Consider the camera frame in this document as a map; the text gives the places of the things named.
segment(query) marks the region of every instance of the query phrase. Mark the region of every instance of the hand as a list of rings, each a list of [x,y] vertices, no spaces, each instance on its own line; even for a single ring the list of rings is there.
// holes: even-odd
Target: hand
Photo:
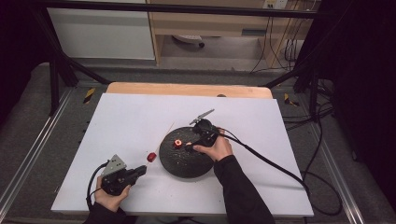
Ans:
[[[219,132],[224,134],[224,130],[221,128],[219,128]],[[193,149],[205,153],[212,158],[213,161],[220,161],[224,157],[233,155],[233,148],[230,142],[220,135],[212,147],[193,146]]]
[[[101,188],[101,185],[102,177],[98,176],[96,181],[96,188]],[[119,210],[122,200],[128,197],[130,189],[131,185],[128,185],[119,196],[107,194],[103,189],[99,189],[95,192],[95,201],[101,204],[103,207],[107,208],[108,210],[116,213],[117,210]]]

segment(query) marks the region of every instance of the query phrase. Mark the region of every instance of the left hand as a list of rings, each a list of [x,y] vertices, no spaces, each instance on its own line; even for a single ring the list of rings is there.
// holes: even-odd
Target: left hand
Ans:
[[[101,188],[101,185],[102,177],[98,176],[96,180],[96,188]],[[128,185],[119,196],[107,194],[103,189],[99,189],[95,192],[95,201],[101,204],[103,207],[107,208],[108,210],[116,213],[117,210],[119,210],[122,200],[128,197],[130,189],[131,185]]]

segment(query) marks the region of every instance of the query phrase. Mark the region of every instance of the person's arm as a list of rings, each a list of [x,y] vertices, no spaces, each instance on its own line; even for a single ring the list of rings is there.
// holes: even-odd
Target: person's arm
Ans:
[[[215,161],[215,174],[223,186],[223,196],[230,224],[275,223],[259,192],[242,171],[230,142],[219,136],[212,147],[194,146]]]
[[[96,188],[102,185],[102,177],[96,181]],[[128,185],[119,196],[107,194],[99,189],[95,192],[95,203],[84,224],[121,224],[126,218],[125,212],[120,208],[120,203],[128,197],[131,186]]]

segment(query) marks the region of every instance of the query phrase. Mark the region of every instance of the gray floor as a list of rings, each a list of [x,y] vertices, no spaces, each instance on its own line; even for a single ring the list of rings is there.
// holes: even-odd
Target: gray floor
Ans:
[[[198,49],[197,46],[178,43],[167,37],[163,48],[163,64],[159,67],[130,64],[138,69],[94,67],[92,70],[117,81],[247,86],[266,83],[285,72],[283,69],[256,74],[247,72],[254,67],[261,55],[257,40],[208,37],[204,41],[205,48]],[[261,62],[259,68],[265,68],[265,62]],[[79,77],[82,83],[91,82],[83,75]],[[292,78],[273,89],[283,116],[304,115],[301,106],[285,105],[283,102],[285,92],[290,94],[291,100],[306,97],[303,93],[293,94],[293,82]],[[46,220],[49,220],[47,223],[55,223],[55,220],[77,220],[79,223],[85,218],[55,214],[50,211],[50,207],[56,197],[55,190],[62,185],[67,169],[78,150],[78,141],[83,138],[83,130],[89,125],[87,121],[91,119],[101,93],[106,90],[106,86],[97,87],[90,103],[84,105],[82,101],[89,86],[80,86],[74,90],[64,113],[7,213],[9,223],[11,220],[26,220],[21,218],[29,218],[27,223],[46,223]],[[0,192],[6,190],[9,181],[17,172],[24,156],[44,126],[49,111],[49,71],[48,67],[41,66],[33,72],[32,80],[21,100],[12,110],[7,122],[0,127]],[[323,120],[323,132],[365,222],[396,223],[394,211],[366,166],[351,159],[350,149],[336,118],[329,116]],[[289,131],[289,137],[297,163],[300,169],[304,169],[316,146],[312,129],[305,125]],[[331,181],[320,154],[315,159],[311,171]],[[313,191],[311,199],[314,204],[326,211],[336,208],[336,199],[328,187],[313,178],[308,178],[307,183]],[[336,217],[328,217],[315,211],[315,216],[310,217],[308,222],[349,221],[344,212]]]

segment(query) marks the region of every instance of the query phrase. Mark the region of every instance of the black round object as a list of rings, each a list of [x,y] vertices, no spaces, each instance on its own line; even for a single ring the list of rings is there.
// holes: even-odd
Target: black round object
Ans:
[[[212,159],[206,154],[186,147],[186,143],[193,143],[199,137],[191,127],[178,128],[166,135],[160,145],[160,161],[163,168],[171,175],[182,178],[195,178],[206,174],[213,167]],[[182,141],[182,148],[174,147],[176,139]]]

